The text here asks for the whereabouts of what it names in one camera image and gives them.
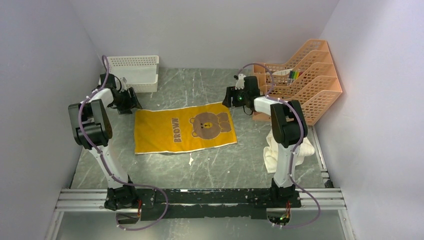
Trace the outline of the yellow brown bear towel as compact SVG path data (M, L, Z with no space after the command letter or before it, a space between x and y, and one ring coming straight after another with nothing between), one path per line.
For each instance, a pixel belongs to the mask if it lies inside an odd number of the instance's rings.
M188 153L237 143L229 109L220 102L164 110L137 110L134 153Z

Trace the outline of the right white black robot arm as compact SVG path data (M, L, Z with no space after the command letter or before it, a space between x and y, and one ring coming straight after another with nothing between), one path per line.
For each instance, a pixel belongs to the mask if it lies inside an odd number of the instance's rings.
M248 107L252 112L270 116L273 138L278 147L271 187L268 193L254 197L253 202L282 207L299 196L294 181L295 155L307 132L300 102L262 95L256 76L239 73L234 78L236 83L227 87L222 104L228 108Z

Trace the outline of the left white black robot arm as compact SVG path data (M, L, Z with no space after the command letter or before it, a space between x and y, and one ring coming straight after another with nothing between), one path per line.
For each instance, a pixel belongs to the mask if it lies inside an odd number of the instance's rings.
M106 177L104 207L112 211L138 207L142 202L139 194L131 178L118 162L110 142L113 128L107 108L117 110L120 115L126 115L143 107L134 88L126 86L125 79L119 79L111 73L101 74L99 85L87 99L68 106L73 138L95 157Z

